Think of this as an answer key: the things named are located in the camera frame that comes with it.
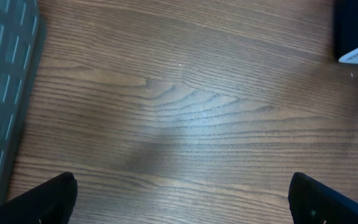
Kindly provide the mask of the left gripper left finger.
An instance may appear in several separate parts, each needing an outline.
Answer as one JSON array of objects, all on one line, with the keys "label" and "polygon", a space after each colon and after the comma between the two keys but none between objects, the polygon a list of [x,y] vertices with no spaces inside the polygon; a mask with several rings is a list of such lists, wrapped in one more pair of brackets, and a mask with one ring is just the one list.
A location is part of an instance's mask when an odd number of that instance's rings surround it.
[{"label": "left gripper left finger", "polygon": [[67,224],[77,195],[77,180],[64,172],[1,205],[0,224]]}]

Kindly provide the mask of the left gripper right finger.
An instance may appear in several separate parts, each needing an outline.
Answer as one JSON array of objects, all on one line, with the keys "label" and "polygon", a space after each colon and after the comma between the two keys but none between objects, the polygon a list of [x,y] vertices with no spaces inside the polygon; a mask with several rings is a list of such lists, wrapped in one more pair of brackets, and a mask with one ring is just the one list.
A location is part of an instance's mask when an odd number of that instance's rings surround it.
[{"label": "left gripper right finger", "polygon": [[358,223],[358,203],[310,176],[296,172],[288,202],[294,224]]}]

